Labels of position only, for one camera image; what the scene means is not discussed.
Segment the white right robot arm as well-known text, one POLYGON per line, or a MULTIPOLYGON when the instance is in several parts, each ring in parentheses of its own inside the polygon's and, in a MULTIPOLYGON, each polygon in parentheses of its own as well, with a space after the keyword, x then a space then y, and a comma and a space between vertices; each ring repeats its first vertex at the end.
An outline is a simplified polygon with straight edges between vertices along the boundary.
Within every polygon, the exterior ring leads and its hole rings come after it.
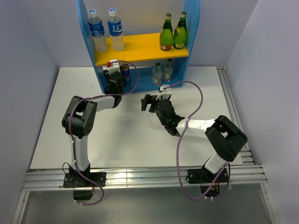
POLYGON ((206 138, 212 145, 214 152, 200 169, 187 170, 186 181, 189 184, 211 183, 217 177, 217 182, 226 182, 228 173, 221 170, 225 165, 233 162, 248 141, 247 136, 226 116, 220 115, 216 119, 198 120, 187 119, 175 113, 170 98, 146 94, 141 99, 141 110, 155 113, 172 136, 193 136, 206 138))

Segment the clear glass bottle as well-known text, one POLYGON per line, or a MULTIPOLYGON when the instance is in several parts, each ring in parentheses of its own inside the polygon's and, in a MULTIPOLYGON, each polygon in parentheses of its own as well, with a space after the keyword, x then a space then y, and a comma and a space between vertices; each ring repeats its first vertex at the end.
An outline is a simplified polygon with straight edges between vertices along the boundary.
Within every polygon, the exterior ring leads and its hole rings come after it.
POLYGON ((171 58, 167 59, 163 69, 163 78, 165 81, 171 81, 173 76, 173 61, 171 58))
POLYGON ((162 83, 162 69, 160 63, 156 63, 155 67, 153 68, 152 83, 154 85, 160 85, 162 83))

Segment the Red Bull can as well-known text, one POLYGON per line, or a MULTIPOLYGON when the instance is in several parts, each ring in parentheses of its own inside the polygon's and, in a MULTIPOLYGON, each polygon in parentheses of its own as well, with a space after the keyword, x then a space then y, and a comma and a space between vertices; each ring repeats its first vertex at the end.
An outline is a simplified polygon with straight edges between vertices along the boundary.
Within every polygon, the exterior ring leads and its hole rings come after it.
POLYGON ((130 82, 130 69, 129 69, 129 65, 124 63, 121 65, 121 71, 123 72, 123 75, 126 79, 126 82, 129 83, 130 82))

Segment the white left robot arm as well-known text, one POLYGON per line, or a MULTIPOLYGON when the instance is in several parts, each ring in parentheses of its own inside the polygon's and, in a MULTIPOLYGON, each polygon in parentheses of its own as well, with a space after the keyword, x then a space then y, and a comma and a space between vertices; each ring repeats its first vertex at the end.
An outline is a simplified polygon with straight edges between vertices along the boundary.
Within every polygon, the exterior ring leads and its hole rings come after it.
POLYGON ((85 100, 74 96, 62 119, 62 126, 69 135, 72 145, 71 164, 66 179, 75 187, 89 187, 90 180, 95 180, 95 175, 90 171, 87 153, 88 135, 93 128, 96 113, 116 108, 122 100, 123 87, 127 84, 122 68, 115 72, 106 69, 104 75, 107 81, 104 89, 106 96, 85 100))

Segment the blue and yellow shelf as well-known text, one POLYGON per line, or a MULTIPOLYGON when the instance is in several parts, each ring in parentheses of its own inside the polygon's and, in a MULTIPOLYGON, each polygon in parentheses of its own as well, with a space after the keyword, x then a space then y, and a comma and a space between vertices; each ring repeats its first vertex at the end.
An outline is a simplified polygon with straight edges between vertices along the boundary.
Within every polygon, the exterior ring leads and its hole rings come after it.
POLYGON ((109 49, 105 53, 97 52, 94 40, 88 26, 88 12, 85 3, 78 0, 76 3, 78 21, 85 45, 91 59, 100 88, 103 90, 107 82, 103 73, 104 66, 111 59, 125 60, 138 67, 141 78, 136 92, 153 91, 156 89, 151 81, 152 70, 155 63, 165 64, 168 58, 174 61, 174 77, 169 82, 183 81, 191 58, 191 53, 200 21, 200 1, 186 0, 184 11, 187 13, 187 41, 183 49, 172 48, 162 51, 159 47, 159 33, 128 35, 124 37, 125 49, 116 52, 109 49))

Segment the Pocari Sweat bottle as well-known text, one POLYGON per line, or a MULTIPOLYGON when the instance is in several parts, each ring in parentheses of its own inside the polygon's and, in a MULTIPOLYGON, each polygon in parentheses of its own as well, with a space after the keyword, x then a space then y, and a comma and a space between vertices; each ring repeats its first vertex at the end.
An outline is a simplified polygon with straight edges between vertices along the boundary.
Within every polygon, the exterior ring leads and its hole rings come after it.
POLYGON ((89 15, 90 18, 88 20, 88 25, 93 36, 95 49, 97 52, 104 53, 108 50, 108 44, 105 38, 105 30, 102 19, 97 15, 95 9, 90 9, 89 15))
POLYGON ((124 40, 122 33, 121 19, 118 17, 116 9, 109 9, 108 30, 111 38, 111 44, 114 51, 124 50, 124 40))

